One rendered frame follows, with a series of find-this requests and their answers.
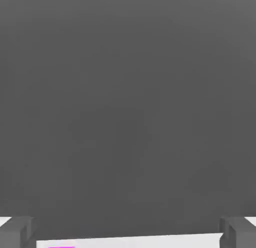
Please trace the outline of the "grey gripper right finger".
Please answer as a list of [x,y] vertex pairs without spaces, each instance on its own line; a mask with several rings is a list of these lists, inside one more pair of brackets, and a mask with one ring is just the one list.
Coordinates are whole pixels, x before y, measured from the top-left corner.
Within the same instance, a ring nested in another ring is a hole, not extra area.
[[245,217],[221,217],[219,248],[256,248],[256,226]]

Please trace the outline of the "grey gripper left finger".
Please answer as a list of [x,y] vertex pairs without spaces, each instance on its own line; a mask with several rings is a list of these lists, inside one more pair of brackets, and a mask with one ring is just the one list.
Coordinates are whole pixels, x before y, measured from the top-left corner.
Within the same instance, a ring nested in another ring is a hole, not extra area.
[[37,248],[36,230],[35,217],[12,217],[0,227],[0,248]]

